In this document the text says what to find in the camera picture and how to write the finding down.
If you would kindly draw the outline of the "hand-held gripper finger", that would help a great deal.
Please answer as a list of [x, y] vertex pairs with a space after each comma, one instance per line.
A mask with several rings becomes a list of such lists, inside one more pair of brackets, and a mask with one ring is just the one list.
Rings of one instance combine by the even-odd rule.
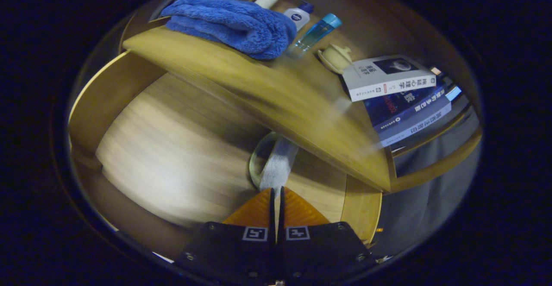
[[286, 283], [350, 283], [375, 258], [349, 223], [330, 222], [290, 188], [281, 189], [279, 276]]
[[204, 223], [174, 262], [210, 284], [269, 284], [276, 246], [275, 195], [258, 193], [223, 222]]

